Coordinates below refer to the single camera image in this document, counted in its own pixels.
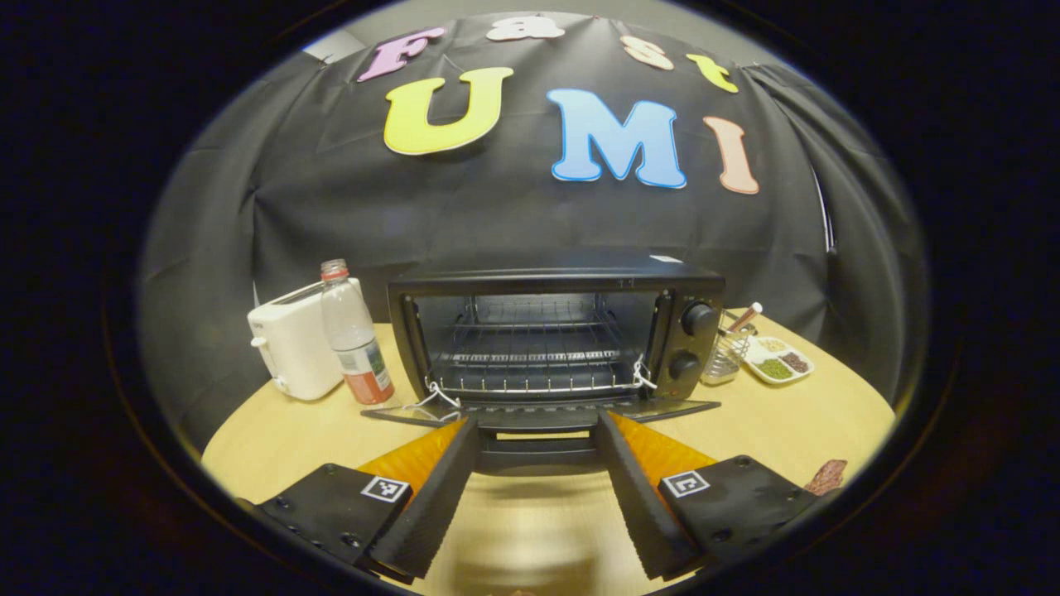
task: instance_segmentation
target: plastic bottle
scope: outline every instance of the plastic bottle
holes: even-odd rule
[[[360,284],[349,277],[342,259],[320,265],[320,279],[324,281],[320,297],[324,334],[338,356],[354,399],[363,404],[383,403],[394,393],[394,386],[375,340],[372,316],[360,294]]]

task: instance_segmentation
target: wooden table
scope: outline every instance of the wooden table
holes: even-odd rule
[[[890,432],[895,415],[868,383],[765,316],[761,336],[788,341],[816,366],[790,385],[762,383],[746,367],[725,385],[700,385],[711,410],[648,424],[719,460],[747,454],[796,485],[828,459],[846,459],[849,480]],[[389,325],[379,347],[396,386],[385,407],[414,403]],[[262,503],[325,462],[357,466],[430,428],[373,420],[340,384],[300,402],[267,383],[217,431],[202,464],[233,496]],[[646,594],[679,581],[648,580],[626,533],[606,472],[549,477],[472,474],[423,594],[508,596]]]

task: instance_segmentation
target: letter cutout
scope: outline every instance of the letter cutout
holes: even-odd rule
[[[548,17],[512,17],[493,23],[495,29],[491,29],[485,34],[491,41],[507,41],[509,39],[523,39],[524,37],[536,37],[538,39],[550,39],[559,37],[566,31],[555,27],[555,21]]]
[[[673,121],[677,113],[655,102],[637,102],[624,124],[596,93],[581,89],[552,89],[546,97],[563,116],[563,159],[552,164],[561,180],[593,181],[603,170],[593,161],[596,143],[611,173],[625,179],[637,152],[641,152],[637,178],[652,187],[684,188],[685,173],[677,166]]]
[[[747,153],[743,150],[743,128],[728,120],[708,116],[703,122],[718,137],[718,147],[722,152],[722,186],[732,192],[755,194],[758,192],[758,180],[750,174],[747,163]]]
[[[444,78],[424,78],[402,85],[387,93],[390,111],[383,127],[383,141],[394,153],[423,155],[454,150],[481,138],[500,118],[500,83],[514,74],[510,68],[480,68],[460,75],[471,85],[467,113],[457,122],[434,125],[427,122],[430,98],[445,85]]]
[[[369,78],[375,78],[381,74],[388,74],[404,68],[408,64],[402,56],[413,57],[427,47],[427,40],[445,35],[445,28],[436,27],[411,35],[406,35],[393,41],[379,43],[375,48],[375,59],[372,66],[368,67],[357,83],[364,83]]]
[[[725,76],[728,76],[728,70],[714,64],[714,60],[699,54],[685,54],[685,57],[699,65],[703,76],[706,76],[707,81],[713,83],[719,89],[725,89],[729,93],[736,93],[740,90],[737,89],[736,85],[725,80]]]
[[[673,63],[670,62],[670,58],[666,57],[666,52],[662,51],[662,48],[659,48],[655,43],[644,41],[632,35],[623,35],[618,40],[622,42],[622,46],[625,46],[625,53],[634,58],[655,68],[673,70]]]

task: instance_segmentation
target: white toaster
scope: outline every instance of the white toaster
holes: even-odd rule
[[[360,292],[360,282],[350,279]],[[247,321],[272,383],[304,401],[322,398],[342,381],[338,357],[324,335],[320,314],[323,282],[296,290],[250,311]]]

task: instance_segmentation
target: oven knob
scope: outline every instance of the oven knob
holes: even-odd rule
[[[701,368],[703,365],[700,363],[700,358],[690,352],[682,352],[670,361],[670,376],[679,380],[689,372],[699,374]]]
[[[681,326],[685,328],[685,333],[692,337],[709,337],[718,325],[717,321],[714,310],[703,302],[693,304],[681,317]]]

